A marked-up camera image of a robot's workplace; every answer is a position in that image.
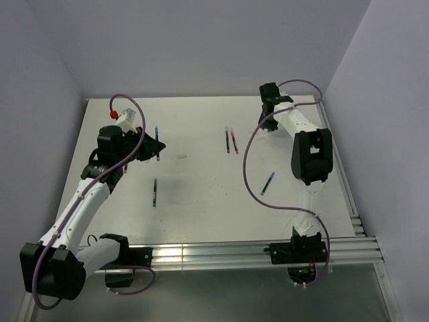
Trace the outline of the red pen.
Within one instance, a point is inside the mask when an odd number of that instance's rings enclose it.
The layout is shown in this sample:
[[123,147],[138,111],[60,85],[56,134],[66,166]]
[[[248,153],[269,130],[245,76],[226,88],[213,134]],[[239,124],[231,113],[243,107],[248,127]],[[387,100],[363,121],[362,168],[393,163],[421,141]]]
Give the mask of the red pen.
[[239,154],[239,149],[238,149],[237,141],[236,141],[236,138],[235,138],[235,132],[234,132],[234,130],[233,130],[232,127],[229,128],[229,131],[230,131],[230,134],[231,134],[231,139],[232,139],[232,142],[233,142],[234,151],[238,155]]

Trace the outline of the light blue pen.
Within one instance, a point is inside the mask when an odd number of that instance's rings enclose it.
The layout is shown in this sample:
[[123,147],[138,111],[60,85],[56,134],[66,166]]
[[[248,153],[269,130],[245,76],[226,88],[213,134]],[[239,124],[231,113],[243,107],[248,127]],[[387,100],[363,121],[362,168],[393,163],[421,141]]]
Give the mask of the light blue pen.
[[263,188],[262,188],[261,192],[260,192],[260,195],[261,195],[261,196],[264,196],[264,195],[265,195],[265,193],[266,193],[266,191],[267,191],[267,189],[268,189],[269,185],[271,184],[271,182],[272,182],[272,180],[273,180],[274,176],[275,176],[275,172],[272,172],[272,173],[270,174],[269,178],[267,179],[266,183],[264,184],[264,186],[263,186]]

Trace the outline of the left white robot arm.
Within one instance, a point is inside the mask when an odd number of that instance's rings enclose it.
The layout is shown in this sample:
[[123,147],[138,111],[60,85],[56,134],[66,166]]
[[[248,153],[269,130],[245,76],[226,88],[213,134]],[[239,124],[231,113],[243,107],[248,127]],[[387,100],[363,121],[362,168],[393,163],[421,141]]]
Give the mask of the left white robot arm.
[[147,161],[166,148],[141,127],[124,131],[118,125],[102,127],[97,148],[80,176],[76,192],[57,222],[35,244],[26,243],[19,254],[25,289],[36,305],[47,309],[40,296],[74,300],[86,279],[102,268],[144,269],[151,266],[151,248],[133,251],[127,237],[104,233],[80,250],[80,241],[101,205],[123,177],[126,164]]

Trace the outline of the dark blue pen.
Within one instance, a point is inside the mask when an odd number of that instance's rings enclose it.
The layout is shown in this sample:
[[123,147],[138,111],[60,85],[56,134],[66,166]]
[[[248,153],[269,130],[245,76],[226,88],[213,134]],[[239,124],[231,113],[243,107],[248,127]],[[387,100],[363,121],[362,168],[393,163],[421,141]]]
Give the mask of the dark blue pen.
[[[158,125],[155,126],[155,137],[156,137],[156,141],[159,142],[159,129],[158,129]],[[160,152],[157,153],[156,155],[156,160],[159,162],[160,161]]]

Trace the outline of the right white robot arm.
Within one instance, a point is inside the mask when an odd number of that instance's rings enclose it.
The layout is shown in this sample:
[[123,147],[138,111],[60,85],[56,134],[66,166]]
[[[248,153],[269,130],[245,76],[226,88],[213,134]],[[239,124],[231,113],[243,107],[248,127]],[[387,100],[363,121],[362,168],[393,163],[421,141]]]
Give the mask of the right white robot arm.
[[332,133],[309,121],[290,96],[280,93],[275,83],[261,85],[259,94],[261,128],[275,131],[281,125],[293,139],[291,169],[301,191],[300,210],[292,226],[290,253],[293,259],[303,262],[322,238],[318,216],[321,192],[333,170]]

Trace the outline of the purple pen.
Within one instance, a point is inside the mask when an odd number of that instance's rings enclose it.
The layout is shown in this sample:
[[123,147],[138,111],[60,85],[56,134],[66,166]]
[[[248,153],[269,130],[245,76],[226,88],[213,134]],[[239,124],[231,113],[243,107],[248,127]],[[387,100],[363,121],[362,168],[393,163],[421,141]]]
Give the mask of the purple pen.
[[227,126],[225,127],[225,141],[226,141],[227,153],[229,154],[231,150],[230,150],[230,142],[229,142],[229,128]]

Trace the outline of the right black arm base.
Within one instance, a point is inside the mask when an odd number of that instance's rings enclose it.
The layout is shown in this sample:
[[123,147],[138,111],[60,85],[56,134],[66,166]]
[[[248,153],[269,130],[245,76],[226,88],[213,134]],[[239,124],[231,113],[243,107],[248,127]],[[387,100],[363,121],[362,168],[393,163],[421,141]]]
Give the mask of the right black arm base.
[[330,240],[314,236],[293,235],[290,241],[270,243],[264,252],[271,264],[287,265],[287,273],[294,287],[306,289],[320,280],[329,269]]

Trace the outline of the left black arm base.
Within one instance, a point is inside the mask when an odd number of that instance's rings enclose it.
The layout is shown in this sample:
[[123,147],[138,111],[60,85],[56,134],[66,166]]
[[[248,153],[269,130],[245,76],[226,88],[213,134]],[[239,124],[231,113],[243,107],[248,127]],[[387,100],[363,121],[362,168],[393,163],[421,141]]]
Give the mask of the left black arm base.
[[[147,290],[156,279],[151,269],[152,252],[153,249],[149,247],[129,248],[124,258],[104,265],[102,270],[108,270],[105,273],[106,287],[119,294],[137,294]],[[144,287],[127,290],[137,281],[143,283]]]

